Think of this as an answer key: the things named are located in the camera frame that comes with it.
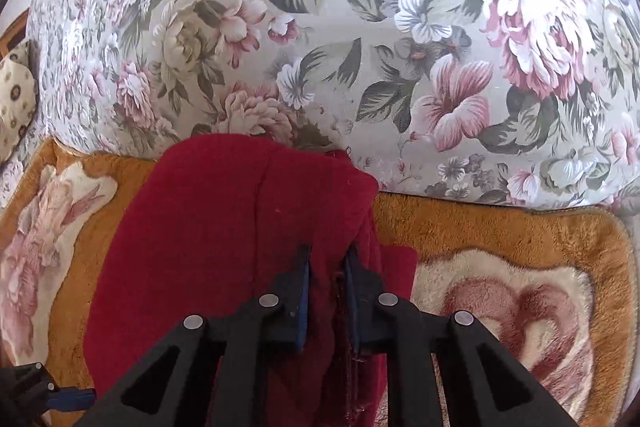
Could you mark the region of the dark red knit sweater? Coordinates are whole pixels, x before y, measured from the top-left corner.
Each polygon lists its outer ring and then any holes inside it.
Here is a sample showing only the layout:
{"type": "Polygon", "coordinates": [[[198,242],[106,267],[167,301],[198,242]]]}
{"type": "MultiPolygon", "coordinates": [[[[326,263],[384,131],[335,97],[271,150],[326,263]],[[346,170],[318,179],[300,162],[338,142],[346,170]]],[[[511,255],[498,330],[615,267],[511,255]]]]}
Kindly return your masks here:
{"type": "Polygon", "coordinates": [[[343,152],[292,150],[268,139],[204,134],[171,147],[120,221],[91,301],[84,357],[107,392],[190,314],[228,317],[265,294],[311,250],[304,350],[268,377],[270,426],[370,426],[385,386],[381,355],[348,343],[343,260],[362,264],[401,298],[416,252],[385,246],[372,206],[378,184],[343,152]]]}

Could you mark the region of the plush brown floral blanket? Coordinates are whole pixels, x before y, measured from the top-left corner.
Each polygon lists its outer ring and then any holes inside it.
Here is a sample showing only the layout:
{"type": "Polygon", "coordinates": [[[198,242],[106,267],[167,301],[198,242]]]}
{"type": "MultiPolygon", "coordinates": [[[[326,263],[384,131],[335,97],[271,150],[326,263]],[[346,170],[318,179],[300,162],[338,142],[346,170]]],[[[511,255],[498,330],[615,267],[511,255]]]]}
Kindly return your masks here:
{"type": "MultiPolygon", "coordinates": [[[[91,386],[84,339],[122,217],[157,161],[44,142],[1,187],[1,356],[91,386]]],[[[588,208],[536,213],[378,191],[376,236],[418,256],[420,310],[473,313],[579,425],[620,419],[639,346],[623,225],[588,208]]]]}

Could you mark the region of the cream dotted pillow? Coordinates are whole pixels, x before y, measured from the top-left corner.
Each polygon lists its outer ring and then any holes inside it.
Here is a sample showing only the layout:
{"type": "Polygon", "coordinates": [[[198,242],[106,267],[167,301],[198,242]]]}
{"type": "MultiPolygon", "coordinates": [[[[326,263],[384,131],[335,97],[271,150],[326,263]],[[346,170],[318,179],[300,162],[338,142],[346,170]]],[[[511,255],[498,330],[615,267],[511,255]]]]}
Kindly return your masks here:
{"type": "Polygon", "coordinates": [[[1,165],[10,159],[24,138],[36,108],[37,81],[29,69],[29,41],[25,39],[1,60],[1,165]]]}

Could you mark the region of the floral grey quilt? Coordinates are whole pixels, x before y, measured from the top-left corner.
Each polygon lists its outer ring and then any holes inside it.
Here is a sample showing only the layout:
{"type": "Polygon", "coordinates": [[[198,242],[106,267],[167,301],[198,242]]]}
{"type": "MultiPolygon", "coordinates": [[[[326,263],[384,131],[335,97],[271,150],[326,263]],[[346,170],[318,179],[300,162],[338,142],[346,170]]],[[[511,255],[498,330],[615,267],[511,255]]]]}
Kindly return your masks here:
{"type": "Polygon", "coordinates": [[[395,193],[639,210],[639,0],[28,0],[43,139],[155,159],[199,134],[349,153],[395,193]]]}

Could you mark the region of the wooden chair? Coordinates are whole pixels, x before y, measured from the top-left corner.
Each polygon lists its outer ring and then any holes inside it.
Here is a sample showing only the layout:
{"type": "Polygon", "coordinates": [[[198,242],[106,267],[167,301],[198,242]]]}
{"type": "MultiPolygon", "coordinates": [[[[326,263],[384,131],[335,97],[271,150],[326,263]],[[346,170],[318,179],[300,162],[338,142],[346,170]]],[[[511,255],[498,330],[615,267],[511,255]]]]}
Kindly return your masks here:
{"type": "Polygon", "coordinates": [[[21,12],[0,38],[0,57],[7,56],[26,36],[29,10],[21,12]]]}

